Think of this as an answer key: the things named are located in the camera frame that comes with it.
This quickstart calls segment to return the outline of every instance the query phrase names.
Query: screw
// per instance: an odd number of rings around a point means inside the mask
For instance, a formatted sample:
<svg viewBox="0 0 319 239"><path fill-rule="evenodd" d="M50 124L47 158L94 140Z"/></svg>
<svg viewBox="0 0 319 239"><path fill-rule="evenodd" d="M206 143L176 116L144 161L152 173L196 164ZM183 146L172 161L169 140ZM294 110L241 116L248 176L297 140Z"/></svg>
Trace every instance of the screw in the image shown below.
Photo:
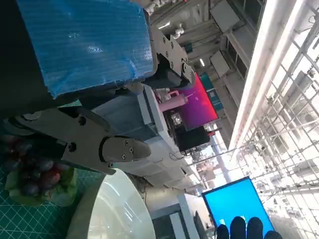
<svg viewBox="0 0 319 239"><path fill-rule="evenodd" d="M70 152L76 151L76 143L72 142L72 143L68 144L68 149Z"/></svg>
<svg viewBox="0 0 319 239"><path fill-rule="evenodd" d="M85 125L85 124L86 124L86 118L84 118L83 116L81 116L81 117L79 118L79 124L80 124L81 126Z"/></svg>

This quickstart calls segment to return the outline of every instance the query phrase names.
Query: bunch of grapes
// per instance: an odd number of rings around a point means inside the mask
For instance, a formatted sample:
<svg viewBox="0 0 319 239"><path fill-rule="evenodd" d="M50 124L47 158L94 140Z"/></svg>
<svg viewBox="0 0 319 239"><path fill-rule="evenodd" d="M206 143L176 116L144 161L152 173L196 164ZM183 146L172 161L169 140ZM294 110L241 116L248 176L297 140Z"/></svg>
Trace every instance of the bunch of grapes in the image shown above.
<svg viewBox="0 0 319 239"><path fill-rule="evenodd" d="M52 159L34 156L32 143L18 141L0 144L2 167L7 172L18 171L21 192L25 196L43 195L59 183L60 173L69 167Z"/></svg>

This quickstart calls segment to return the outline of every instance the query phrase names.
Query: blue plastic wrap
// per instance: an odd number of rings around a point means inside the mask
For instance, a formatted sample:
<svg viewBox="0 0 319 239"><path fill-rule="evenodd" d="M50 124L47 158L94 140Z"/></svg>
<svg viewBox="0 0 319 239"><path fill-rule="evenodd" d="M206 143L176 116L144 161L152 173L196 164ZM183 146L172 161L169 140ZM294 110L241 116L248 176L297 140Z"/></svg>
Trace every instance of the blue plastic wrap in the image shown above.
<svg viewBox="0 0 319 239"><path fill-rule="evenodd" d="M153 71L143 9L129 0L17 0L54 98Z"/></svg>

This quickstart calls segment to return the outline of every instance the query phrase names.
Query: white plate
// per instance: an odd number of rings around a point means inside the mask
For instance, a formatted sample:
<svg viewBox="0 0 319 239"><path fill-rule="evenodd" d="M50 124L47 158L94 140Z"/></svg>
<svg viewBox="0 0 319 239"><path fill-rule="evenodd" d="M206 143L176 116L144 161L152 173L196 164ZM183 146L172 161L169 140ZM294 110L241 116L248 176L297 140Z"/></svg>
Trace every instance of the white plate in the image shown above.
<svg viewBox="0 0 319 239"><path fill-rule="evenodd" d="M155 239L149 212L121 170L98 180L83 196L67 239Z"/></svg>

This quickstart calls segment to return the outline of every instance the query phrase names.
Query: gloved hand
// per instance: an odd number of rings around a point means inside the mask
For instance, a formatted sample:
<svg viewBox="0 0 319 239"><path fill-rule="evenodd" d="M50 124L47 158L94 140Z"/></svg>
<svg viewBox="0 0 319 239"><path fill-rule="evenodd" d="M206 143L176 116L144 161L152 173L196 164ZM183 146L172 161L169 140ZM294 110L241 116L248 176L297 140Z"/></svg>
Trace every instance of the gloved hand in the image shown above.
<svg viewBox="0 0 319 239"><path fill-rule="evenodd" d="M217 239L229 239L229 231L225 225L217 228ZM230 224L230 239L263 239L263 223L259 218L252 218L247 224L241 217L235 217ZM265 239L282 239L278 232L269 231Z"/></svg>

